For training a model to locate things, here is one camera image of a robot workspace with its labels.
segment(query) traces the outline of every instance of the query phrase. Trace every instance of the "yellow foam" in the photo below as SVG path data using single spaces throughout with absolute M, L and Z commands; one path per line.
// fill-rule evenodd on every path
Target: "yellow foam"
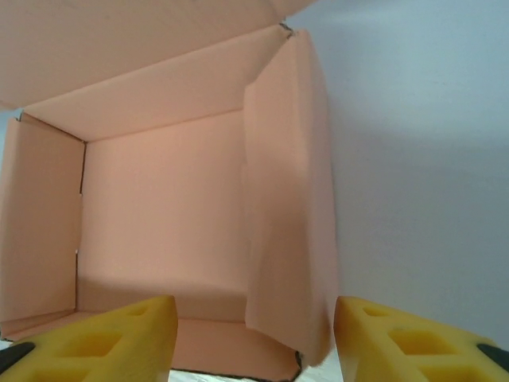
M 344 382 L 509 382 L 476 347 L 493 341 L 360 298 L 338 298 L 335 334 Z
M 171 297 L 151 298 L 25 338 L 36 348 L 1 382 L 152 382 L 167 380 L 177 310 Z

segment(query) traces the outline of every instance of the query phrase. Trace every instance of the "black rubber pad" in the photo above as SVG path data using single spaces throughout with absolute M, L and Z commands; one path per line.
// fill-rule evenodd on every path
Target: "black rubber pad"
M 477 348 L 486 354 L 493 362 L 509 372 L 509 352 L 488 344 L 478 344 Z
M 35 349 L 33 342 L 22 342 L 9 348 L 0 350 L 0 374 L 8 370 L 28 353 Z

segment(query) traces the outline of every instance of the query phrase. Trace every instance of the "white surface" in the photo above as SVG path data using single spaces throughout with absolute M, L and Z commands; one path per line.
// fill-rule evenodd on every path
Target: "white surface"
M 343 294 L 509 347 L 509 2 L 323 1 Z

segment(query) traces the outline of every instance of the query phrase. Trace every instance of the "cardboard box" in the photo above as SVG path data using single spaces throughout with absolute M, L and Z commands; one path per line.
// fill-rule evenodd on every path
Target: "cardboard box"
M 310 0 L 8 2 L 0 322 L 19 338 L 159 294 L 173 366 L 291 379 L 338 295 Z

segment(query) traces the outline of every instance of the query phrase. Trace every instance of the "box flap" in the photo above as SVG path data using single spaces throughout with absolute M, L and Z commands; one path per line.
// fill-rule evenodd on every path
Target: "box flap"
M 87 142 L 240 110 L 244 89 L 285 43 L 279 25 L 25 108 Z
M 0 99 L 24 107 L 277 24 L 311 2 L 3 2 Z
M 0 321 L 72 310 L 84 144 L 11 119 L 0 175 Z
M 305 31 L 247 88 L 244 121 L 246 324 L 316 364 L 328 352 L 339 291 L 327 94 Z

